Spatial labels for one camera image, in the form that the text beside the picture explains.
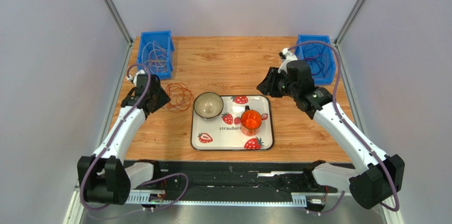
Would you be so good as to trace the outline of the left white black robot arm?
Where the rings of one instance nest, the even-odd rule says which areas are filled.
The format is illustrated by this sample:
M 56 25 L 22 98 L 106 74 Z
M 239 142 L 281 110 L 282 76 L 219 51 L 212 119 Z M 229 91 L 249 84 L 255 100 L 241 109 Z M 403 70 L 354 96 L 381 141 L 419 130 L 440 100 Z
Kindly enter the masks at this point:
M 138 129 L 148 116 L 169 103 L 170 97 L 155 74 L 137 73 L 134 87 L 120 104 L 113 127 L 90 156 L 80 157 L 77 174 L 81 203 L 99 203 L 99 210 L 108 205 L 123 205 L 131 190 L 153 178 L 157 161 L 142 160 L 125 167 L 126 152 Z

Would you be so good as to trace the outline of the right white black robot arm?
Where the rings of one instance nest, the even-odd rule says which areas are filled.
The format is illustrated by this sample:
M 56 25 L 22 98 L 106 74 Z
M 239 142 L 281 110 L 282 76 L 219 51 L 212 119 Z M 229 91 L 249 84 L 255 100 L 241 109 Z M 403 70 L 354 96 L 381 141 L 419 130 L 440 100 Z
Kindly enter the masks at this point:
M 292 98 L 297 108 L 323 127 L 352 161 L 353 168 L 323 160 L 309 164 L 302 172 L 307 189 L 333 187 L 350 193 L 364 209 L 381 205 L 398 211 L 404 160 L 397 154 L 389 156 L 372 143 L 342 111 L 333 94 L 314 84 L 305 61 L 270 67 L 257 90 L 273 98 Z

